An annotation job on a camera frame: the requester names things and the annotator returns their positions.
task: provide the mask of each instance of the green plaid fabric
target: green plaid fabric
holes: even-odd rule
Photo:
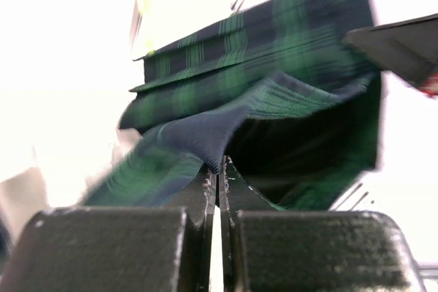
[[[301,176],[281,201],[285,209],[326,209],[376,161],[380,72],[342,43],[346,32],[371,25],[368,0],[271,0],[144,57],[145,84],[132,89],[137,97],[120,121],[144,139],[86,204],[165,204],[204,163],[219,173],[249,120],[311,122],[319,132],[309,140],[283,138],[312,144],[345,117],[342,160]],[[329,144],[314,161],[333,157]]]

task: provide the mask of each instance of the fabric fold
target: fabric fold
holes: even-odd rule
[[[328,208],[376,161],[380,71],[342,43],[347,31],[371,25],[368,0],[271,0],[145,57],[146,85],[134,89],[120,121],[144,139],[85,203],[165,204],[204,163],[219,173],[244,122],[299,121],[348,103],[345,160],[280,201],[284,209]],[[332,119],[324,120],[312,138]]]

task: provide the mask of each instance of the textured surface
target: textured surface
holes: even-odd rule
[[[193,292],[200,243],[183,209],[60,209],[35,216],[1,292]]]
[[[376,160],[380,72],[342,44],[347,31],[372,25],[368,0],[271,0],[145,57],[145,84],[133,89],[137,98],[120,120],[144,138],[86,204],[162,204],[204,163],[219,173],[243,121],[289,118],[297,130],[284,138],[303,142],[294,163],[322,163],[330,136],[344,136],[339,162],[296,172],[300,193],[285,205],[327,209]],[[313,134],[299,135],[307,118],[330,109],[345,122],[327,116],[311,123]],[[337,129],[320,129],[327,125]]]
[[[237,227],[237,291],[425,291],[380,213],[242,211]]]

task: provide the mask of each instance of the folded cloth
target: folded cloth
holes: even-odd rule
[[[342,43],[368,0],[270,0],[143,57],[143,139],[86,199],[166,204],[228,154],[279,209],[327,209],[376,163],[380,71]]]

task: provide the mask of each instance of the black plastic block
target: black plastic block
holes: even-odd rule
[[[242,211],[234,242],[234,291],[425,291],[381,213]]]
[[[18,240],[0,292],[193,292],[196,236],[184,208],[39,213]]]
[[[438,14],[348,32],[347,44],[420,89],[438,74]]]

